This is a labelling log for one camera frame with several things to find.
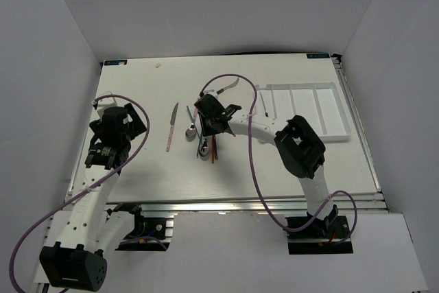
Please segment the pink handled knife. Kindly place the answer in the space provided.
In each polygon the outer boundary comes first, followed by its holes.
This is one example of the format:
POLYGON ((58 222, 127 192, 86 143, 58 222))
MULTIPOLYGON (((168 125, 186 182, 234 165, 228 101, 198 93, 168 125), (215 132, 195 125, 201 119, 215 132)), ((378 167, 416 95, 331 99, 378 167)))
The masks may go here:
POLYGON ((173 108, 172 113, 171 113, 170 129, 169 129, 169 135, 168 135, 168 138, 167 138, 167 146, 166 146, 166 150, 165 150, 166 152, 169 152, 170 148, 171 148, 171 140, 172 140, 173 133, 174 133, 174 126, 175 126, 175 122, 176 122, 176 115, 177 115, 177 112, 178 112, 178 105, 179 105, 179 103, 177 102, 174 105, 174 108, 173 108))

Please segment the floral handled knife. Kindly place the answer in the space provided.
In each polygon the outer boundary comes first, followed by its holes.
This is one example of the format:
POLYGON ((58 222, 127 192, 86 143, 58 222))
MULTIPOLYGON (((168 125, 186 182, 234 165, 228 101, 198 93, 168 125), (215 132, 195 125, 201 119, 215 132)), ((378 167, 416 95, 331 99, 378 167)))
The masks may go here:
POLYGON ((260 99, 261 99, 261 105, 262 105, 262 107, 263 107, 263 113, 264 113, 265 117, 269 117, 269 116, 268 116, 267 107, 266 107, 266 105, 265 105, 265 100, 264 100, 264 98, 263 98, 263 94, 262 94, 261 91, 259 91, 259 97, 260 97, 260 99))

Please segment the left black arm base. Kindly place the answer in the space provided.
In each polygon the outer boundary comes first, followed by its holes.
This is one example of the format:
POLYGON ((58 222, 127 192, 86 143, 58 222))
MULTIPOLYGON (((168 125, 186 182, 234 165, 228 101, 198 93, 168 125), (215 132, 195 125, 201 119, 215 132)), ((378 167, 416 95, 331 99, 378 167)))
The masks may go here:
POLYGON ((140 204, 120 203, 107 209, 107 222, 114 213, 129 213, 134 218, 134 228, 123 238, 118 251, 160 251, 165 252, 170 245, 166 236, 167 218, 147 217, 140 204))

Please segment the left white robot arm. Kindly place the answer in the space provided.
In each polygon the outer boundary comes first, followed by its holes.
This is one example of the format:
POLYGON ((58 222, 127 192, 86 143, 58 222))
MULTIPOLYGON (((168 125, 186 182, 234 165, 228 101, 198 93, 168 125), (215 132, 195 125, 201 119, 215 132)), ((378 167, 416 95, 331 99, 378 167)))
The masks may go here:
POLYGON ((132 141, 146 135, 147 128, 134 106, 105 106, 89 124, 93 131, 84 164, 79 198, 52 246, 43 247, 39 261, 55 288, 98 291, 107 272, 107 256, 128 235, 140 236, 145 220, 136 215, 118 215, 100 229, 111 190, 130 156, 132 141))

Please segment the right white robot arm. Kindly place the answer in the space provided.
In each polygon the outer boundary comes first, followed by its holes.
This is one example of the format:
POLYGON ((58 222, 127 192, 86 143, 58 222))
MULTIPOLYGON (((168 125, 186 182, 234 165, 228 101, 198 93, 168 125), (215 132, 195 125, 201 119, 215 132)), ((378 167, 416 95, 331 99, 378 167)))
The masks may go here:
POLYGON ((254 139, 276 147, 285 169, 299 180, 307 202, 311 232, 318 237, 326 237, 333 231, 338 210, 324 177, 326 147, 304 117, 295 115, 285 121, 270 119, 250 113, 235 104, 224 107, 211 94, 202 96, 194 106, 204 136, 222 133, 247 136, 250 171, 263 205, 266 203, 254 168, 254 139))

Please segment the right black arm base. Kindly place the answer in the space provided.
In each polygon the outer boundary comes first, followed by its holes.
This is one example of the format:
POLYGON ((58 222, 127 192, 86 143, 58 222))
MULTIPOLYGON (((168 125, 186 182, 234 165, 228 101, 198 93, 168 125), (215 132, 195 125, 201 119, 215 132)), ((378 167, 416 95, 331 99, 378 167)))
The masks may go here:
POLYGON ((353 254, 349 236, 350 227, 345 215, 333 218, 328 228, 323 228, 319 219, 299 232, 287 232, 287 247, 290 255, 343 255, 353 254))

